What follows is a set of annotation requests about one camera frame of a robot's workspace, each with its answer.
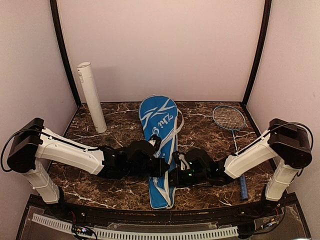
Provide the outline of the blue racket bag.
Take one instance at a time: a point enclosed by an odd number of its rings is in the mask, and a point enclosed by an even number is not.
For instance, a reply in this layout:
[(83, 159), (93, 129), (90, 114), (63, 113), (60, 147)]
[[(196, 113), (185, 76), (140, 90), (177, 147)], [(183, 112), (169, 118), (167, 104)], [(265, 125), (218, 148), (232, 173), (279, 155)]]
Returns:
[(178, 115), (181, 113), (176, 103), (163, 95), (150, 96), (139, 106), (145, 139), (149, 140), (153, 135), (161, 138), (159, 150), (154, 156), (164, 158), (169, 164), (169, 170), (164, 175), (148, 180), (150, 206), (155, 210), (168, 210), (174, 205), (176, 188), (169, 184), (169, 173), (177, 167), (173, 152), (178, 150), (178, 133), (184, 125), (184, 120), (178, 125)]

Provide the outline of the blue badminton racket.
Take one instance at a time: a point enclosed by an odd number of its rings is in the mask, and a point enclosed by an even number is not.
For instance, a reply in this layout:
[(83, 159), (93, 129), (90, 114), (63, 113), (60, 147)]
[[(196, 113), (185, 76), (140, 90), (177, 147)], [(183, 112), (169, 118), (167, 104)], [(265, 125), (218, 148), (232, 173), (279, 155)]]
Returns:
[(246, 201), (246, 200), (248, 200), (249, 197), (248, 197), (246, 178), (245, 178), (244, 174), (242, 174), (239, 177), (239, 184), (240, 184), (241, 199)]
[(225, 130), (231, 131), (235, 152), (238, 152), (235, 132), (242, 130), (246, 125), (244, 115), (235, 107), (229, 105), (220, 105), (213, 109), (213, 121)]

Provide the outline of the white shuttlecock tube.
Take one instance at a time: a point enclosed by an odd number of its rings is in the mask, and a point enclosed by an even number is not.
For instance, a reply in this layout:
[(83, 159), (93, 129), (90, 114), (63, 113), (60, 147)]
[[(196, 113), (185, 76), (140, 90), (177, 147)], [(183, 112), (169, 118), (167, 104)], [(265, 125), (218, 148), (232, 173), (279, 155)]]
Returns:
[(90, 62), (82, 62), (76, 68), (95, 130), (98, 133), (104, 133), (107, 130), (107, 125), (94, 80), (92, 65)]

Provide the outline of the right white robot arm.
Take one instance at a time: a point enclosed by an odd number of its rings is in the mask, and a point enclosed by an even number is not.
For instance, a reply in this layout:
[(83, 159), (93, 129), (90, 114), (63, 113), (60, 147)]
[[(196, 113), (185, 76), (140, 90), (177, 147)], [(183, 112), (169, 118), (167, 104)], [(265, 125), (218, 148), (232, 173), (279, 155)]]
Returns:
[(198, 148), (187, 153), (174, 152), (177, 167), (168, 174), (168, 182), (176, 188), (206, 183), (225, 186), (263, 162), (278, 158), (274, 175), (265, 187), (265, 198), (255, 205), (255, 213), (266, 217), (299, 170), (312, 162), (313, 143), (313, 134), (304, 124), (274, 118), (255, 141), (220, 161), (213, 161), (205, 150)]

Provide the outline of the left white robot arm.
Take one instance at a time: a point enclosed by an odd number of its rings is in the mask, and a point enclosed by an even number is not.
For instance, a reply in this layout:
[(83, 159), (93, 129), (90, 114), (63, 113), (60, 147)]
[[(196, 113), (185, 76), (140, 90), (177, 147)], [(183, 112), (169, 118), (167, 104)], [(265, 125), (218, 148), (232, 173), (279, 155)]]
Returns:
[(162, 177), (170, 165), (156, 157), (161, 139), (135, 140), (127, 147), (92, 147), (62, 137), (44, 126), (44, 120), (34, 118), (6, 142), (11, 145), (7, 158), (1, 153), (4, 172), (14, 171), (25, 176), (42, 200), (60, 218), (67, 218), (70, 206), (64, 202), (63, 190), (43, 168), (40, 159), (59, 162), (84, 170), (103, 179), (121, 180), (126, 176)]

